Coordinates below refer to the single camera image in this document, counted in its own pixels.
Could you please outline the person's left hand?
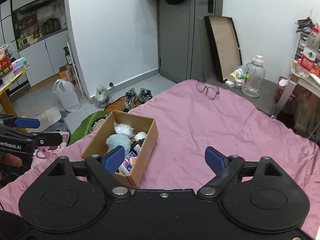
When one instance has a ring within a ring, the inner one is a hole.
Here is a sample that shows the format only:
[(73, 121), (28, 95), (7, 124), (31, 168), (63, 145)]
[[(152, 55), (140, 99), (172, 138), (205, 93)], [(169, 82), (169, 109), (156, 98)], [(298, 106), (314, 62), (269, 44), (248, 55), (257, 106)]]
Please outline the person's left hand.
[(11, 165), (14, 167), (21, 167), (22, 166), (22, 160), (14, 156), (10, 153), (2, 153), (1, 152), (1, 163), (5, 163), (7, 165)]

